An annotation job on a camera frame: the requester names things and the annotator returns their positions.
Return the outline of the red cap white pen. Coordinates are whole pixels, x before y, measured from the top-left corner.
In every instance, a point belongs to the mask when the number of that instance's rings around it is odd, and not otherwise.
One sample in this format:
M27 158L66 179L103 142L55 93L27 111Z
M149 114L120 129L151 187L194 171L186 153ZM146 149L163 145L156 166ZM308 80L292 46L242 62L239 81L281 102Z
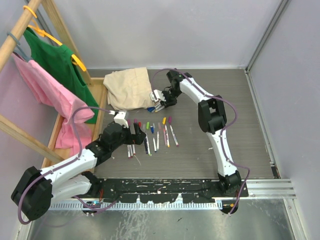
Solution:
M136 147L134 144L132 145L132 152L133 152L133 155L136 155Z

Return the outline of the lilac pen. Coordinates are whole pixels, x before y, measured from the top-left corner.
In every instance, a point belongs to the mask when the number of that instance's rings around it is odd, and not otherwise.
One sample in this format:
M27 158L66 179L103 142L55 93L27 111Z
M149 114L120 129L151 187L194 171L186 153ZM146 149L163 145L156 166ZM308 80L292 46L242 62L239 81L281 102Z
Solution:
M163 128L163 139L164 139L164 145L167 147L168 142L167 142L167 134L165 128Z

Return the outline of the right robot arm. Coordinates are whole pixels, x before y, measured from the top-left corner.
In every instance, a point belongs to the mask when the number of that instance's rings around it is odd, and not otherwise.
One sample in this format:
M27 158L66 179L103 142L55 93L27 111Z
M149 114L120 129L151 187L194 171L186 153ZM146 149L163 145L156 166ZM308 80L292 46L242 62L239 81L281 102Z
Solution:
M187 95L197 104L198 125L208 136L217 161L219 191L223 196L231 197L242 180L227 141L227 115L222 97L208 93L188 73L173 68L166 76L170 87L163 91L153 91L161 108L176 105L181 94Z

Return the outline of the yellow pen cap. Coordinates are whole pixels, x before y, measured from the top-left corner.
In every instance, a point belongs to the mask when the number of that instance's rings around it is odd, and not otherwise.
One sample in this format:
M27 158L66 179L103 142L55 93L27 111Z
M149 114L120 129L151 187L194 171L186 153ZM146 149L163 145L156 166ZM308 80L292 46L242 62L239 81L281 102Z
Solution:
M163 124L163 125L166 124L166 119L167 119L166 117L164 117L164 118L162 119L162 124Z

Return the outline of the grey end white marker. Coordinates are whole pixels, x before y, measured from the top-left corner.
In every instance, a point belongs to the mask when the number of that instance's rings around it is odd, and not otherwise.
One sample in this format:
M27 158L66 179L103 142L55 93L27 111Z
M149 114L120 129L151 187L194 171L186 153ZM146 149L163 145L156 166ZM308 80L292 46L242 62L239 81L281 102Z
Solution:
M157 131L157 134L156 134L156 151L159 151L160 149L160 133L159 131Z

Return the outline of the green cap rainbow pen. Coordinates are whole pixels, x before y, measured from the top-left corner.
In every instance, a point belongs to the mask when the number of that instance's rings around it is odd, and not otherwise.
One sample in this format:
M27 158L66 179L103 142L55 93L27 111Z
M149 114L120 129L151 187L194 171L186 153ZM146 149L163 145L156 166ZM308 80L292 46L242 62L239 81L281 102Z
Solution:
M149 142L148 135L146 135L145 139L146 139L146 145L147 145L147 154L148 154L149 156L151 156L152 154L151 154L150 142Z

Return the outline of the blue end white marker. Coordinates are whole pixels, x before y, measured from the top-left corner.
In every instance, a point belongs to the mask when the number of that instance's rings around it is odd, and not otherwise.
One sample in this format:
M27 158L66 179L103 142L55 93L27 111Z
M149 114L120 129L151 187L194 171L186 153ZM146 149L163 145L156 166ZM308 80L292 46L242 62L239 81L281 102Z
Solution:
M153 142L153 149L154 149L154 152L156 153L158 151L157 149L157 142L156 142L156 139L155 137L152 138L152 142Z

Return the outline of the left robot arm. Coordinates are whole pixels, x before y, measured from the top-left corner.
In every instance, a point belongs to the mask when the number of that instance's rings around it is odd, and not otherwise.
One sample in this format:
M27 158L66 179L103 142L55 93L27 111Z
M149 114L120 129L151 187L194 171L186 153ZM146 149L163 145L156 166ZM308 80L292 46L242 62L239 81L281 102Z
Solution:
M101 182L89 170L110 159L122 145L141 145L146 134L138 123L133 126L135 133L131 133L129 127L112 122L98 139L75 156L50 167L37 169L32 166L26 169L11 194L12 201L18 207L19 221L27 225L43 216L52 203L71 197L97 197Z

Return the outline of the yellow end rainbow pen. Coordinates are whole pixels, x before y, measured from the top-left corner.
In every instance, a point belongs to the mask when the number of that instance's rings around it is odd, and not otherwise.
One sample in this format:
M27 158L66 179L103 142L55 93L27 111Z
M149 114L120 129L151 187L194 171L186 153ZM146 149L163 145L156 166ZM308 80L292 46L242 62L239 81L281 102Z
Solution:
M166 145L169 148L170 147L170 140L169 140L168 127L166 124L164 125L164 131L165 131L165 137L166 137Z

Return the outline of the grey cap white marker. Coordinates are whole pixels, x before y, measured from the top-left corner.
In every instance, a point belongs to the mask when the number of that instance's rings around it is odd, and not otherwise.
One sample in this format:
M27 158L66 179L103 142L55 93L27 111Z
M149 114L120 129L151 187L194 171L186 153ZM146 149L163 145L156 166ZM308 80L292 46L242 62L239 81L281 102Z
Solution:
M163 106L163 105L160 105L159 107L157 107L156 109L155 109L155 112L157 113L157 112L159 112L159 111L161 111L162 109L164 109L165 107Z

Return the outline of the dark purple clear pen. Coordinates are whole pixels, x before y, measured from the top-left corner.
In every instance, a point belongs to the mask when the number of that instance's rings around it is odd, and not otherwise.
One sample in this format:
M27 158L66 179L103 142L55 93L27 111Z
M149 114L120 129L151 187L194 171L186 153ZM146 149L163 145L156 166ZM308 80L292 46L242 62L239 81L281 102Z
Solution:
M147 145L147 139L146 138L144 138L143 143L144 143L145 153L148 154L148 145Z

